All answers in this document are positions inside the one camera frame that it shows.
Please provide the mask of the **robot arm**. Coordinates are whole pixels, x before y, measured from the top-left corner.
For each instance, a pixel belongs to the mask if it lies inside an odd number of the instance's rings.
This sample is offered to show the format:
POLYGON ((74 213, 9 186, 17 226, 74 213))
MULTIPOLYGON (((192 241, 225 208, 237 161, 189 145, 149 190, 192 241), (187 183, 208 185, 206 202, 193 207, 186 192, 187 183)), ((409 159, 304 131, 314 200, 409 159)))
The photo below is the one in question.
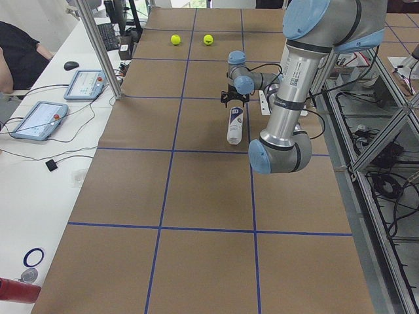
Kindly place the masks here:
POLYGON ((249 162, 258 173, 302 170, 311 159, 312 144, 299 117, 318 65, 330 52, 358 52, 378 46, 384 38, 387 1, 292 1, 283 18, 283 75, 252 73, 246 55, 228 55, 228 82, 235 94, 264 92, 271 108, 267 127, 249 144, 249 162))

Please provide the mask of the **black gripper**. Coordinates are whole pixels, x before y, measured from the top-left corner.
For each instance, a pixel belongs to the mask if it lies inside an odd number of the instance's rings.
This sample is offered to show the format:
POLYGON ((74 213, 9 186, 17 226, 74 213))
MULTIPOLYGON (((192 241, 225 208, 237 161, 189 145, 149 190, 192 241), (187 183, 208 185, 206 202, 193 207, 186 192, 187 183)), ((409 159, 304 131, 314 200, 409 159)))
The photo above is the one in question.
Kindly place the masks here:
POLYGON ((249 94, 242 95, 233 85, 229 84, 228 91, 221 92, 220 102, 227 106, 230 100, 240 100, 242 102, 242 107, 245 107, 245 105, 249 102, 249 94))

